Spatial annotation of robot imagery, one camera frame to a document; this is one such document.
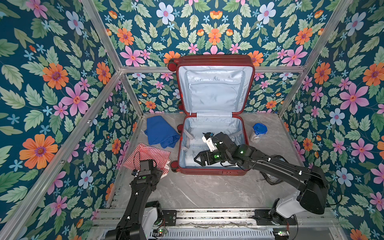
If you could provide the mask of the red white striped shirt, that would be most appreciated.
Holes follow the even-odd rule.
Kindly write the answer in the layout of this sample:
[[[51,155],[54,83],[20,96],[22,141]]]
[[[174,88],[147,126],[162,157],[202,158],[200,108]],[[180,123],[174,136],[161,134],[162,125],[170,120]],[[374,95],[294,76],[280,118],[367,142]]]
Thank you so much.
[[[140,143],[135,148],[134,152],[128,157],[128,159],[123,164],[124,167],[130,170],[140,171],[140,163],[145,160],[154,160],[154,166],[157,169],[160,169],[163,174],[162,178],[168,175],[170,171],[169,163],[170,163],[170,155],[171,152],[162,150],[159,148],[147,146],[143,143]]]

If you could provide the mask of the blue shirt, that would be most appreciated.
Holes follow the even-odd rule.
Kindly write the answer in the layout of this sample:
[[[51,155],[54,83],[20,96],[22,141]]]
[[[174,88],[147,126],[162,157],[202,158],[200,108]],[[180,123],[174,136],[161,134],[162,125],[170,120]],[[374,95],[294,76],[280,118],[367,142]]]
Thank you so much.
[[[145,134],[149,145],[160,144],[163,149],[174,148],[180,140],[179,133],[162,116],[147,119]]]

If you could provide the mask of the clear jar blue lid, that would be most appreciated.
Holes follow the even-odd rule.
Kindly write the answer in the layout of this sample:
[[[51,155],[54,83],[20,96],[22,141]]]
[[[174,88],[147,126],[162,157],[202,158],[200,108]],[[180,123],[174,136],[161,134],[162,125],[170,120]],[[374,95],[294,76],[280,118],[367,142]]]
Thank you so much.
[[[257,143],[263,138],[268,132],[268,128],[266,125],[262,123],[256,123],[253,126],[253,131],[250,136],[250,141],[253,143]]]

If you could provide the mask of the red hard-shell suitcase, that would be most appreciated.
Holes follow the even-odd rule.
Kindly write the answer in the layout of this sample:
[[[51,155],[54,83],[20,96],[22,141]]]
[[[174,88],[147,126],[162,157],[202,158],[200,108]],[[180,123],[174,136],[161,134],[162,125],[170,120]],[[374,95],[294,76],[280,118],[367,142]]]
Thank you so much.
[[[198,55],[172,57],[168,69],[177,74],[182,106],[178,159],[173,172],[185,175],[244,176],[246,171],[230,163],[201,166],[196,156],[208,151],[208,132],[223,133],[236,145],[248,144],[240,114],[250,93],[255,68],[248,55]]]

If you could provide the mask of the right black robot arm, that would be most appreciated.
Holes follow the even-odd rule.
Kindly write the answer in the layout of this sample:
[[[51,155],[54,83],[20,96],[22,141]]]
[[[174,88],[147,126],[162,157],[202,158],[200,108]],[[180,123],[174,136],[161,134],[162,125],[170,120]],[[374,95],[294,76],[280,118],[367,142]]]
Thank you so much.
[[[267,177],[275,177],[296,189],[293,194],[276,199],[265,220],[278,224],[301,212],[324,214],[330,184],[321,168],[293,165],[280,156],[266,155],[246,144],[237,145],[222,132],[217,135],[205,133],[203,142],[209,147],[208,150],[194,157],[200,166],[227,162],[245,172],[256,170]]]

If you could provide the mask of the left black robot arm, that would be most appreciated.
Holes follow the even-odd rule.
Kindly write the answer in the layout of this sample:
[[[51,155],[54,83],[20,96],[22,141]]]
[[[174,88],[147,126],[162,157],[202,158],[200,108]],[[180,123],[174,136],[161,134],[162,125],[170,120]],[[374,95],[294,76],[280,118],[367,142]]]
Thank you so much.
[[[140,162],[140,171],[131,181],[131,197],[128,206],[114,230],[106,233],[106,240],[147,240],[153,227],[163,223],[163,212],[158,201],[149,202],[156,190],[163,171],[154,160]]]

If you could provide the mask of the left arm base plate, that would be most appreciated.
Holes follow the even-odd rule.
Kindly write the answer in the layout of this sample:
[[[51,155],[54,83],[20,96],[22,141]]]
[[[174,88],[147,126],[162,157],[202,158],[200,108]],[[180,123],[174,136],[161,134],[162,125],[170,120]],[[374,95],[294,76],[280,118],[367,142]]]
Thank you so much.
[[[177,210],[163,210],[162,211],[163,221],[162,224],[165,227],[176,226],[178,211]]]

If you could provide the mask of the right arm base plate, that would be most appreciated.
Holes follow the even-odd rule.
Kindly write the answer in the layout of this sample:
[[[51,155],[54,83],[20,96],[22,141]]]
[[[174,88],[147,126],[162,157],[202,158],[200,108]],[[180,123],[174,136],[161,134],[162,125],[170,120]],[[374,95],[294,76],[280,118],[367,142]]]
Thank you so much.
[[[254,210],[253,219],[260,226],[296,226],[296,217],[284,218],[277,213],[271,213],[271,210]]]

